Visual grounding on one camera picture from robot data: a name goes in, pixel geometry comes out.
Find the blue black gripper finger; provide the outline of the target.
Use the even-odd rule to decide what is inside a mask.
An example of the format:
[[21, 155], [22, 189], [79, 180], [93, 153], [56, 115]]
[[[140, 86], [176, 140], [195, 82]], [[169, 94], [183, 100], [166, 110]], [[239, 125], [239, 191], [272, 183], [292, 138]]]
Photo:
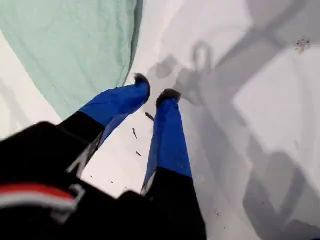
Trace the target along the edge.
[[111, 133], [149, 99], [151, 86], [141, 73], [134, 84], [101, 92], [58, 127], [85, 143], [84, 151], [66, 171], [81, 173]]
[[142, 194], [184, 225], [202, 225], [182, 117], [180, 93], [164, 90], [156, 100]]

